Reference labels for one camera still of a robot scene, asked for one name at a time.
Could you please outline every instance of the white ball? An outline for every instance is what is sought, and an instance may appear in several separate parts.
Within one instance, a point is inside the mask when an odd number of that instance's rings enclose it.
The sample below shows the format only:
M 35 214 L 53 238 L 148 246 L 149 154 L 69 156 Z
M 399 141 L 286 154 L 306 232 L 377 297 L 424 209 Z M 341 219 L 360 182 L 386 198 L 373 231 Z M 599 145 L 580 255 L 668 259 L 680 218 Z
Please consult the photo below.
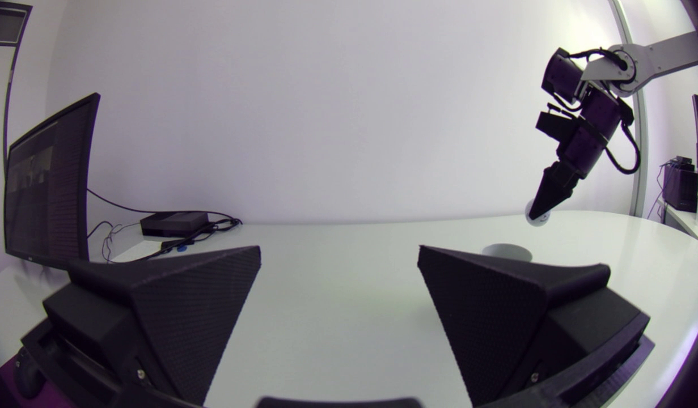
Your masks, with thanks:
M 545 223 L 548 222 L 548 219 L 551 217 L 551 212 L 548 211 L 545 214 L 537 217 L 537 219 L 530 219 L 530 208 L 532 207 L 532 203 L 533 199 L 528 201 L 527 206 L 525 206 L 525 219 L 528 221 L 528 224 L 532 225 L 533 227 L 545 225 Z

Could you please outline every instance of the white table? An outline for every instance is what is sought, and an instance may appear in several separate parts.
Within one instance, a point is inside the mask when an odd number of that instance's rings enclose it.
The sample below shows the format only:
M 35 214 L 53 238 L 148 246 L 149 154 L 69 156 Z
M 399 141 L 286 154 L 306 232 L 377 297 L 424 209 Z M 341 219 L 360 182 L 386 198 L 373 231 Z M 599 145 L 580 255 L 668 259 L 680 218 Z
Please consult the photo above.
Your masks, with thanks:
M 664 206 L 663 199 L 659 199 L 658 204 Z M 671 205 L 666 206 L 666 215 L 670 216 L 687 234 L 698 240 L 698 224 L 695 222 L 696 213 L 689 211 L 679 211 Z
M 603 262 L 610 287 L 650 316 L 655 348 L 611 406 L 655 406 L 698 332 L 698 241 L 656 222 L 590 211 L 405 224 L 247 225 L 185 253 L 260 245 L 263 266 L 243 307 L 206 406 L 417 397 L 426 408 L 470 406 L 416 266 L 422 244 L 479 253 L 512 243 L 533 261 Z M 43 317 L 64 283 L 19 267 L 0 274 L 0 364 Z

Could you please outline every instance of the small round object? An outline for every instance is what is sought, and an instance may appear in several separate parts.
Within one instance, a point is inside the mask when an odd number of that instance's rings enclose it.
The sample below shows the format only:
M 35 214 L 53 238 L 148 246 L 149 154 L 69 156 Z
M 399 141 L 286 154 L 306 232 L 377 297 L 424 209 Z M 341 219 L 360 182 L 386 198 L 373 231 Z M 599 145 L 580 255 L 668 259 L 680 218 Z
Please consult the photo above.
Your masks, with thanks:
M 545 214 L 537 217 L 537 219 L 530 219 L 530 208 L 532 207 L 533 201 L 534 200 L 531 199 L 531 201 L 528 201 L 527 206 L 525 206 L 525 220 L 527 220 L 528 224 L 532 225 L 533 227 L 541 227 L 548 222 L 548 219 L 551 217 L 551 212 L 548 211 Z
M 532 261 L 532 253 L 520 245 L 492 244 L 483 248 L 483 255 L 497 258 L 514 259 L 516 261 Z

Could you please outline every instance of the cable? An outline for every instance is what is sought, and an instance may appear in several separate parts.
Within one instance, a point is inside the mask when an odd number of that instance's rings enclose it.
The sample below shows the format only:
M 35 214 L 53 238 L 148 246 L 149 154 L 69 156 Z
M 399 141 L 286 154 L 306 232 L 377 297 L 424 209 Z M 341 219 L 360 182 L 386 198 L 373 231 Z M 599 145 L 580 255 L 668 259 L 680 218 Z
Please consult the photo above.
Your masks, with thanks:
M 626 135 L 629 141 L 631 141 L 633 149 L 636 151 L 636 164 L 634 164 L 633 168 L 621 167 L 619 162 L 616 161 L 616 158 L 614 157 L 613 153 L 611 153 L 611 150 L 609 150 L 608 147 L 605 147 L 603 149 L 606 151 L 606 155 L 609 159 L 611 159 L 611 163 L 613 163 L 614 166 L 616 166 L 616 169 L 618 169 L 618 171 L 624 174 L 634 174 L 636 173 L 636 171 L 638 171 L 638 168 L 641 166 L 641 150 L 638 149 L 636 140 L 633 139 L 631 131 L 628 130 L 628 126 L 626 126 L 626 124 L 621 124 L 621 129 L 623 129 L 623 133 Z
M 666 187 L 669 184 L 668 180 L 665 181 L 664 186 L 662 186 L 662 184 L 659 182 L 659 178 L 662 175 L 662 171 L 664 170 L 664 167 L 666 167 L 668 165 L 670 165 L 672 167 L 676 167 L 676 163 L 673 160 L 668 160 L 667 162 L 665 162 L 664 164 L 659 166 L 659 173 L 657 174 L 657 184 L 659 184 L 659 188 L 661 189 L 661 191 L 659 191 L 659 195 L 657 196 L 657 199 L 654 200 L 654 204 L 652 204 L 652 207 L 649 209 L 649 214 L 646 215 L 646 219 L 649 219 L 649 217 L 652 216 L 652 211 L 654 211 L 654 207 L 657 205 L 657 202 L 659 202 L 659 197 L 662 196 L 662 193 L 664 193 L 664 190 L 666 189 Z
M 135 225 L 139 225 L 139 222 L 135 222 L 134 224 L 128 224 L 128 225 L 122 225 L 122 224 L 117 224 L 112 227 L 112 229 L 109 231 L 107 236 L 104 238 L 102 241 L 102 258 L 104 258 L 105 261 L 109 264 L 110 258 L 112 256 L 112 248 L 109 245 L 112 242 L 112 238 L 119 233 L 121 230 L 124 230 L 125 228 L 128 227 L 134 227 Z M 107 248 L 107 254 L 104 254 L 104 248 Z
M 559 96 L 556 95 L 555 93 L 553 93 L 553 98 L 555 98 L 556 102 L 559 103 L 559 104 L 561 104 L 561 106 L 562 106 L 564 109 L 566 109 L 566 111 L 569 111 L 569 112 L 578 112 L 578 111 L 580 111 L 580 109 L 583 109 L 583 105 L 582 105 L 582 104 L 580 104 L 580 106 L 578 106 L 577 108 L 571 108 L 571 107 L 568 106 L 561 98 L 559 98 Z
M 133 259 L 131 261 L 126 261 L 126 262 L 115 262 L 115 261 L 108 260 L 108 256 L 109 256 L 109 254 L 111 254 L 111 249 L 109 248 L 109 245 L 107 244 L 107 248 L 108 248 L 108 250 L 110 250 L 110 252 L 108 253 L 107 258 L 105 258 L 105 259 L 107 260 L 107 263 L 109 263 L 109 264 L 129 264 L 132 262 L 146 261 L 147 259 L 154 258 L 156 256 L 162 255 L 163 253 L 168 253 L 168 252 L 170 252 L 170 250 L 172 250 L 172 248 L 180 247 L 181 245 L 184 245 L 185 243 L 187 243 L 190 240 L 193 240 L 193 242 L 196 242 L 196 243 L 200 242 L 200 241 L 204 241 L 204 240 L 210 238 L 215 232 L 218 232 L 221 230 L 225 230 L 225 231 L 231 230 L 232 228 L 237 226 L 237 224 L 233 224 L 230 227 L 227 227 L 225 229 L 215 229 L 215 224 L 216 223 L 211 222 L 209 225 L 194 232 L 192 235 L 185 237 L 182 240 L 179 240 L 175 243 L 172 243 L 171 245 L 168 245 L 165 248 L 160 248 L 160 250 L 158 250 L 157 252 L 151 253 L 150 255 L 147 255 L 147 256 L 142 256 L 142 258 Z M 196 237 L 198 237 L 202 234 L 207 234 L 207 237 L 195 239 Z
M 87 234 L 87 239 L 89 239 L 89 237 L 91 237 L 92 234 L 94 234 L 94 232 L 97 230 L 97 228 L 101 227 L 103 224 L 107 224 L 107 225 L 109 225 L 109 226 L 112 227 L 112 228 L 115 227 L 115 226 L 112 225 L 112 223 L 109 222 L 108 220 L 103 220 L 102 222 L 100 222 L 99 224 L 97 224 L 97 226 L 94 227 L 94 229 L 92 229 L 92 232 L 90 232 L 89 234 Z
M 614 52 L 608 51 L 608 49 L 602 49 L 602 48 L 589 49 L 587 51 L 578 52 L 576 54 L 570 54 L 568 57 L 569 58 L 583 58 L 583 57 L 585 57 L 585 60 L 587 61 L 588 58 L 593 54 L 603 55 L 604 57 L 611 60 L 611 62 L 616 64 L 617 67 L 621 68 L 621 70 L 628 69 L 628 63 L 626 63 L 626 61 L 624 61 L 623 58 L 619 57 Z
M 146 210 L 131 209 L 131 207 L 126 207 L 126 206 L 123 206 L 123 205 L 121 205 L 121 204 L 117 204 L 116 202 L 109 201 L 108 199 L 102 197 L 101 195 L 99 195 L 99 194 L 97 194 L 97 193 L 94 193 L 91 189 L 88 189 L 88 188 L 87 188 L 87 191 L 88 191 L 88 193 L 92 194 L 93 196 L 97 197 L 98 199 L 101 199 L 102 201 L 106 202 L 107 204 L 112 204 L 112 206 L 120 207 L 120 208 L 123 209 L 123 210 L 133 211 L 133 212 L 135 212 L 135 213 L 144 213 L 144 214 L 152 214 L 152 213 L 162 213 L 162 212 L 164 212 L 164 211 L 146 211 Z M 215 214 L 215 215 L 218 215 L 218 216 L 224 216 L 225 218 L 227 218 L 227 219 L 228 219 L 231 223 L 233 223 L 233 224 L 243 224 L 242 220 L 237 219 L 237 218 L 235 218 L 235 217 L 231 217 L 231 216 L 229 216 L 229 215 L 227 215 L 227 214 L 224 214 L 223 212 L 216 212 L 216 211 L 195 211 L 195 210 L 173 211 L 173 212 L 176 212 L 176 213 L 193 213 L 193 212 L 194 212 L 194 213 Z

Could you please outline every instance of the robotic arm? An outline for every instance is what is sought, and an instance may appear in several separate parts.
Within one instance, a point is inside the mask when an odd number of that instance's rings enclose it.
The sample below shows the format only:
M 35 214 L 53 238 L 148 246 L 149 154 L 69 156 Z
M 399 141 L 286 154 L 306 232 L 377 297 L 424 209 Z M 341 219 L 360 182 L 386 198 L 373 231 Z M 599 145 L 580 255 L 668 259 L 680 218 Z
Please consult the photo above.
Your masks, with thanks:
M 573 62 L 593 54 L 602 57 L 589 61 L 585 70 Z M 548 103 L 548 112 L 541 112 L 535 125 L 559 143 L 558 161 L 543 171 L 538 193 L 526 208 L 528 222 L 544 224 L 549 211 L 572 195 L 578 180 L 585 179 L 604 151 L 621 173 L 636 173 L 641 153 L 629 131 L 633 111 L 621 96 L 633 95 L 656 77 L 694 65 L 698 65 L 696 31 L 649 46 L 615 45 L 578 54 L 558 49 L 545 68 L 541 88 L 559 106 Z M 619 125 L 636 150 L 632 168 L 621 167 L 607 148 Z

